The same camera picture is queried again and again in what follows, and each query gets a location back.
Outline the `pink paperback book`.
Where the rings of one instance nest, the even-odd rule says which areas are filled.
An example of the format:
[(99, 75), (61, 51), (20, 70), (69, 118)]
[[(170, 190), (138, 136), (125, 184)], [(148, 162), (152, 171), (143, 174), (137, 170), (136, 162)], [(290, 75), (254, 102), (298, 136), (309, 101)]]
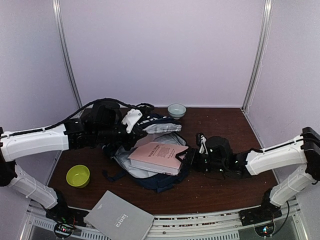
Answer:
[(176, 176), (182, 168), (182, 161), (175, 155), (187, 149), (184, 145), (149, 142), (136, 148), (128, 158), (134, 168)]

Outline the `navy blue student backpack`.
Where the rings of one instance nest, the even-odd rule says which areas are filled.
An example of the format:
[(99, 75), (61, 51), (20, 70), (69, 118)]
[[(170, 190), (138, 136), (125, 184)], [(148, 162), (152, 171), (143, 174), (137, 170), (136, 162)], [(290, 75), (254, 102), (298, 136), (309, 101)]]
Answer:
[(135, 126), (145, 135), (129, 150), (123, 143), (102, 146), (103, 153), (121, 167), (114, 176), (106, 170), (102, 175), (110, 182), (129, 175), (138, 185), (157, 193), (182, 182), (190, 171), (190, 147), (179, 134), (182, 124), (171, 116), (150, 113)]

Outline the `grey hardcover book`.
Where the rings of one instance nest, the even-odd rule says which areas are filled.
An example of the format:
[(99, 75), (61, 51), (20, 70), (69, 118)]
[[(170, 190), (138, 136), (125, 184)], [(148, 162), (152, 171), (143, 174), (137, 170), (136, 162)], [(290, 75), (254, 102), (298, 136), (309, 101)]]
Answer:
[(108, 190), (83, 221), (111, 240), (143, 240), (154, 219), (152, 214)]

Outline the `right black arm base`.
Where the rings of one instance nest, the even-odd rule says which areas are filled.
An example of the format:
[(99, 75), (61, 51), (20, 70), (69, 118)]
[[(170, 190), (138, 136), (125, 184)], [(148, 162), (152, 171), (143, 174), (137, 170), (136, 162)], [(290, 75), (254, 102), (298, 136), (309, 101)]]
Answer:
[(244, 209), (239, 212), (242, 226), (255, 225), (266, 221), (272, 221), (282, 216), (281, 207), (270, 203), (269, 199), (263, 199), (258, 207)]

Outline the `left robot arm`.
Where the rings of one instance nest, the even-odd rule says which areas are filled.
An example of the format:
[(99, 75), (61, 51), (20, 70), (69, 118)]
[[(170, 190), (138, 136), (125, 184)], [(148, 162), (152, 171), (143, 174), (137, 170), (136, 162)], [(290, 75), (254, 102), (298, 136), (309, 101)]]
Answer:
[(113, 98), (91, 101), (58, 123), (22, 131), (0, 132), (0, 185), (13, 188), (39, 204), (61, 222), (72, 218), (62, 194), (27, 174), (16, 160), (54, 151), (94, 148), (101, 143), (133, 146), (146, 132), (138, 121), (154, 110), (149, 103), (131, 105)]

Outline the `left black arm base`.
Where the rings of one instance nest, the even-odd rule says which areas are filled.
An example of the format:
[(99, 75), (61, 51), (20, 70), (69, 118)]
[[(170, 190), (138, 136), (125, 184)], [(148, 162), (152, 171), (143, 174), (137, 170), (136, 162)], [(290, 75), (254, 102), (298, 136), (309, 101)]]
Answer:
[(89, 214), (87, 210), (69, 207), (67, 202), (61, 198), (58, 199), (57, 205), (51, 209), (44, 209), (46, 217), (68, 225), (86, 227), (84, 218)]

